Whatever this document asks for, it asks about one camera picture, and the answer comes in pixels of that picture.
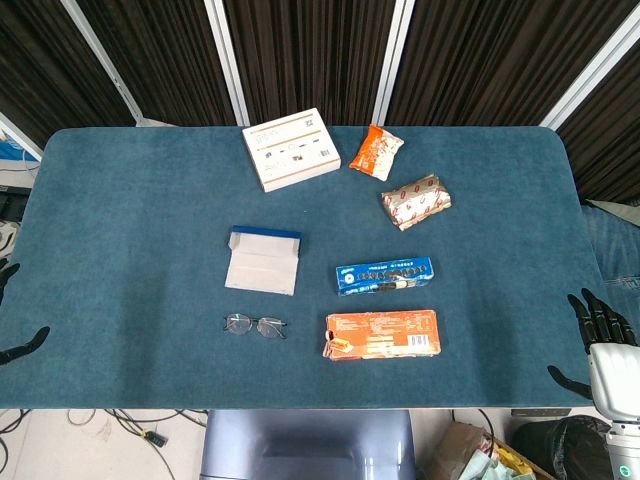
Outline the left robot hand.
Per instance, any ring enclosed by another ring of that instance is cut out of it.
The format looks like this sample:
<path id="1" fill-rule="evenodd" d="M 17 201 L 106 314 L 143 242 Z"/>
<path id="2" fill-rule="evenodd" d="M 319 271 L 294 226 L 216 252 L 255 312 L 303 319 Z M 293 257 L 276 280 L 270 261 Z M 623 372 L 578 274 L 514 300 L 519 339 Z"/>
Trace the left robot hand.
<path id="1" fill-rule="evenodd" d="M 19 270 L 19 264 L 9 264 L 6 258 L 1 259 L 1 298 L 4 298 L 4 290 L 9 279 Z M 21 357 L 29 355 L 36 351 L 45 342 L 50 333 L 50 327 L 44 326 L 40 328 L 34 337 L 23 345 L 18 345 L 1 352 L 1 365 L 7 365 L 10 362 Z"/>

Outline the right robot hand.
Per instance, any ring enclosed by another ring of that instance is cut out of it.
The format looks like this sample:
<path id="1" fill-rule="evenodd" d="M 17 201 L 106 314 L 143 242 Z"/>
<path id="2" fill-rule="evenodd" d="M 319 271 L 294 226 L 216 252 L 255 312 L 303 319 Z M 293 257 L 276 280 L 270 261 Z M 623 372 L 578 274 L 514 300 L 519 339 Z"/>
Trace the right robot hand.
<path id="1" fill-rule="evenodd" d="M 631 323 L 590 290 L 567 300 L 574 310 L 589 366 L 590 383 L 566 377 L 558 367 L 547 371 L 562 388 L 593 402 L 617 423 L 639 421 L 639 344 Z"/>

